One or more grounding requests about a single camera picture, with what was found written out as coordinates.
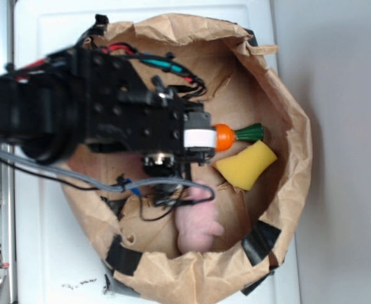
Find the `wire bundle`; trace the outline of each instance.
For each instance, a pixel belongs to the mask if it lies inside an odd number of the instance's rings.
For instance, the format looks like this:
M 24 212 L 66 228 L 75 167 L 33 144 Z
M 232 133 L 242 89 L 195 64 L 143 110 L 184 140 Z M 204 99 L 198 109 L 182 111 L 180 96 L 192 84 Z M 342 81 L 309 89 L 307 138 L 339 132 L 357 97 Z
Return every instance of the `wire bundle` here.
M 131 46 L 126 42 L 115 42 L 108 46 L 99 47 L 104 53 L 110 54 L 113 51 L 123 50 L 127 59 L 136 59 L 145 65 L 153 68 L 159 68 L 165 73 L 172 73 L 179 77 L 182 77 L 189 85 L 170 85 L 169 87 L 174 88 L 177 93 L 186 93 L 182 98 L 190 99 L 202 96 L 206 93 L 206 86 L 202 79 L 197 77 L 194 73 L 189 71 L 187 67 L 174 62 L 174 55 L 167 53 L 165 57 L 156 56 L 148 53 L 141 53 L 135 47 Z

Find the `gray cable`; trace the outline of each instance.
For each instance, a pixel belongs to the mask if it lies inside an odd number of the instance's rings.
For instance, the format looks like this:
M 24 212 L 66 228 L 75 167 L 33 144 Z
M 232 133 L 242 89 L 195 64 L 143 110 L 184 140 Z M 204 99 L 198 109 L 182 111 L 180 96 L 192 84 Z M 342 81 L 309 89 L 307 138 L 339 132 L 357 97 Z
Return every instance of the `gray cable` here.
M 9 162 L 13 162 L 13 163 L 19 163 L 21 165 L 25 165 L 25 166 L 28 166 L 30 168 L 43 170 L 43 171 L 46 171 L 46 172 L 51 172 L 51 173 L 54 173 L 54 174 L 57 174 L 57 175 L 64 175 L 64 176 L 67 176 L 67 177 L 71 177 L 73 179 L 77 179 L 77 180 L 80 180 L 80 181 L 87 182 L 88 184 L 91 184 L 94 187 L 97 187 L 98 189 L 105 190 L 105 191 L 108 191 L 108 192 L 124 192 L 125 190 L 130 190 L 130 189 L 134 189 L 134 188 L 138 188 L 138 187 L 142 187 L 142 186 L 156 185 L 156 184 L 171 184 L 171 185 L 180 184 L 180 185 L 187 186 L 187 187 L 198 187 L 198 188 L 207 190 L 207 191 L 210 192 L 210 194 L 211 194 L 210 199 L 212 199 L 212 200 L 215 197 L 214 191 L 209 186 L 197 184 L 196 182 L 181 179 L 181 178 L 178 178 L 178 177 L 150 177 L 150 178 L 147 178 L 147 179 L 142 179 L 142 180 L 137 180 L 137 181 L 134 181 L 134 182 L 130 182 L 128 184 L 125 184 L 124 186 L 123 185 L 113 185 L 113 186 L 111 186 L 111 185 L 108 185 L 108 184 L 104 184 L 104 183 L 98 181 L 97 179 L 93 179 L 92 177 L 89 177 L 87 175 L 80 174 L 80 173 L 74 172 L 74 171 L 65 170 L 65 169 L 62 169 L 62 168 L 40 165 L 40 164 L 38 164 L 38 163 L 36 163 L 32 160 L 29 160 L 27 158 L 23 158 L 23 157 L 5 152 L 1 149 L 0 149 L 0 159 L 6 160 L 6 161 L 9 161 Z

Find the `pink stuffed animal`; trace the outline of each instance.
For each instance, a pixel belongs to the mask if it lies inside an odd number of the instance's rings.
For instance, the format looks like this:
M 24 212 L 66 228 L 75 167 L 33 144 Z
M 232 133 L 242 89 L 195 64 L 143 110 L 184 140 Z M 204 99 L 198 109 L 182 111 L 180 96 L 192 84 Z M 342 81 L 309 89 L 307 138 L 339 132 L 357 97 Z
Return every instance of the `pink stuffed animal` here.
M 189 188 L 187 200 L 200 200 L 209 197 L 203 189 Z M 225 229 L 216 219 L 218 209 L 215 200 L 178 207 L 175 211 L 175 224 L 178 234 L 178 249 L 182 254 L 189 251 L 201 253 L 211 249 L 215 236 L 221 236 Z

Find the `paper bag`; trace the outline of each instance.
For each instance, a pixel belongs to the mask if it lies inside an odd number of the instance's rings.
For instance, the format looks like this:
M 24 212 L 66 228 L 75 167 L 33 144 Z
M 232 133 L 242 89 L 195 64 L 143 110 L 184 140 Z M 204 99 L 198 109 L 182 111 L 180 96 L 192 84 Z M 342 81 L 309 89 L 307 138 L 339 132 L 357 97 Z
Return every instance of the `paper bag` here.
M 216 185 L 219 222 L 224 236 L 211 252 L 181 255 L 176 246 L 173 217 L 144 222 L 140 203 L 150 217 L 162 210 L 152 206 L 152 189 L 140 202 L 130 193 L 82 192 L 65 187 L 71 209 L 99 256 L 114 271 L 115 280 L 143 298 L 161 303 L 216 303 L 243 290 L 248 293 L 280 266 L 304 208 L 311 178 L 309 120 L 264 56 L 276 46 L 254 46 L 254 36 L 237 24 L 191 15 L 166 14 L 133 24 L 108 24 L 93 43 L 106 46 L 124 41 L 143 52 L 176 55 L 176 61 L 205 81 L 205 111 L 214 124 L 241 129 L 260 122 L 264 142 L 277 154 L 251 191 L 227 183 L 212 167 L 192 167 L 194 179 Z M 151 86 L 159 74 L 165 84 L 180 80 L 134 63 Z M 212 162 L 249 145 L 236 142 Z M 132 180 L 146 177 L 140 155 L 92 154 L 80 147 L 68 162 L 75 171 L 113 184 L 120 174 Z M 124 200 L 120 217 L 105 201 Z

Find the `sponge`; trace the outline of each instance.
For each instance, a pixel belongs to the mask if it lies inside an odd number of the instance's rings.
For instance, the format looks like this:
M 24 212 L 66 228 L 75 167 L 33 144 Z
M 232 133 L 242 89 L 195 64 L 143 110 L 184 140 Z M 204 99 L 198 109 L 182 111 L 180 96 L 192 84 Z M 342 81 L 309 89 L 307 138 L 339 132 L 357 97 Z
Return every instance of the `sponge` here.
M 264 142 L 257 141 L 237 155 L 218 160 L 214 167 L 231 185 L 248 191 L 276 160 L 274 152 Z

